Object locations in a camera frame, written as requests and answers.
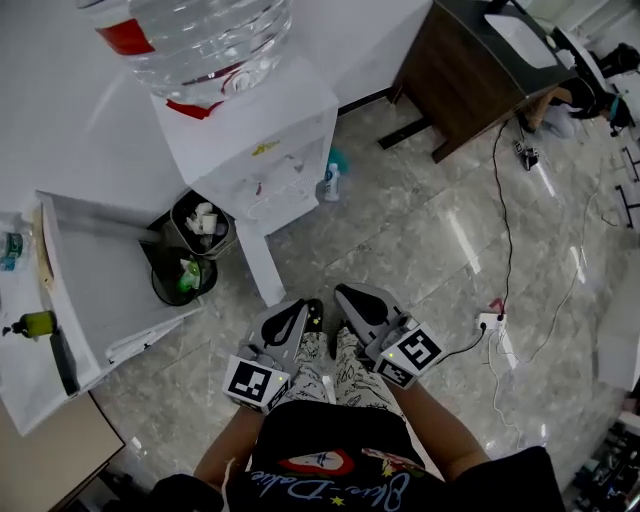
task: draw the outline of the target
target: water bottle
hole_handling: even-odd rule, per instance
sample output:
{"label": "water bottle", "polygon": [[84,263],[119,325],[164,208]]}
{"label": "water bottle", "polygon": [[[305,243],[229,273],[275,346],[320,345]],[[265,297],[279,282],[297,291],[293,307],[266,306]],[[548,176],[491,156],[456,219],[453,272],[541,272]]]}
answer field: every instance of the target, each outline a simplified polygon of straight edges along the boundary
{"label": "water bottle", "polygon": [[291,0],[77,0],[153,94],[208,109],[278,64]]}
{"label": "water bottle", "polygon": [[26,227],[9,232],[0,231],[0,271],[23,270],[29,261],[33,236]]}

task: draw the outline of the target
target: small bottle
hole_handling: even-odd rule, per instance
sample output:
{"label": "small bottle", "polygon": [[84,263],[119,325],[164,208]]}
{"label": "small bottle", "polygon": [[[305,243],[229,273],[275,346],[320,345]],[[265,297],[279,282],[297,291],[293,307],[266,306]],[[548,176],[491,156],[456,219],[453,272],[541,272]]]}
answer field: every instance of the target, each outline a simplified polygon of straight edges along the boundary
{"label": "small bottle", "polygon": [[2,335],[8,333],[22,334],[25,338],[37,338],[53,334],[58,329],[56,316],[52,311],[39,311],[22,315],[11,327],[2,329]]}
{"label": "small bottle", "polygon": [[31,231],[26,227],[8,232],[0,231],[0,271],[24,270],[33,246]]}
{"label": "small bottle", "polygon": [[324,175],[324,200],[336,202],[340,199],[340,191],[338,189],[338,180],[340,179],[340,171],[338,164],[329,164],[327,172]]}

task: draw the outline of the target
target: red label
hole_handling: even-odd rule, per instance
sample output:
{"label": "red label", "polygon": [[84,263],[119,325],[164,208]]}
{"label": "red label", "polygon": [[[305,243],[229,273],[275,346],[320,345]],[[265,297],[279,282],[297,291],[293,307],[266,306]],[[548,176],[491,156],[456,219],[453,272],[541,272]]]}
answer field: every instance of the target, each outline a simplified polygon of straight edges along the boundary
{"label": "red label", "polygon": [[155,51],[149,44],[138,20],[131,19],[108,28],[97,28],[96,31],[120,55],[140,55]]}

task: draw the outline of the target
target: marble floor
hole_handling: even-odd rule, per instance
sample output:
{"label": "marble floor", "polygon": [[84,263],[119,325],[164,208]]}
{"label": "marble floor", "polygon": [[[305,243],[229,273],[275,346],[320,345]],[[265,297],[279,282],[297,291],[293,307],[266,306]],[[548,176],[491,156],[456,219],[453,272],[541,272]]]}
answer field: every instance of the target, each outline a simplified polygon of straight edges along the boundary
{"label": "marble floor", "polygon": [[[477,338],[477,314],[505,294],[508,241],[491,158],[497,129],[439,165],[430,157],[438,144],[433,130],[386,152],[375,144],[418,117],[405,100],[381,100],[341,117],[334,144],[351,168],[340,202],[322,203],[272,235],[269,246],[289,297],[324,300],[329,331],[338,323],[333,287],[366,282],[391,291],[449,351]],[[604,121],[585,122],[569,141],[529,136],[543,153],[542,172],[519,165],[515,129],[504,130],[496,156],[514,248],[511,347],[506,338],[486,337],[422,382],[492,457],[546,445],[564,488],[623,398],[597,381],[592,356],[596,328],[637,238],[610,225],[620,225],[613,186],[626,171],[622,141],[609,137]],[[220,280],[205,311],[93,392],[127,442],[117,464],[144,486],[192,471],[235,411],[220,390],[226,360],[264,305],[237,248],[218,263]],[[500,355],[500,342],[501,352],[518,359]]]}

